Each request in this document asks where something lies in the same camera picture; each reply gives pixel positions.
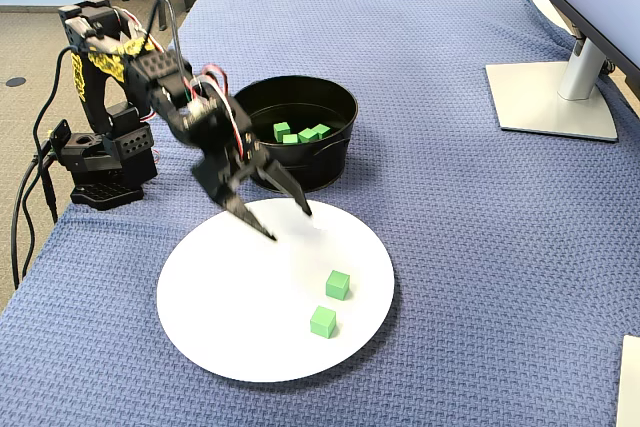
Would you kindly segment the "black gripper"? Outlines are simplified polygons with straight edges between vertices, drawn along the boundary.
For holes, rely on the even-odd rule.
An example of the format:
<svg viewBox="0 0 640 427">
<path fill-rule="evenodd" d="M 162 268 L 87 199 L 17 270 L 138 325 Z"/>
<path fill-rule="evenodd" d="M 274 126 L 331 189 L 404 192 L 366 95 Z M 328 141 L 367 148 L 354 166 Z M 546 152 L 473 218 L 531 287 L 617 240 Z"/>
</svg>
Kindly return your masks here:
<svg viewBox="0 0 640 427">
<path fill-rule="evenodd" d="M 242 182 L 258 174 L 279 192 L 293 198 L 308 217 L 312 216 L 311 208 L 301 185 L 257 140 L 249 115 L 235 111 L 234 120 L 239 128 L 243 154 L 224 111 L 210 111 L 193 123 L 192 140 L 204 157 L 192 168 L 192 173 L 216 204 L 256 232 L 276 241 L 276 237 L 258 221 L 237 194 Z"/>
</svg>

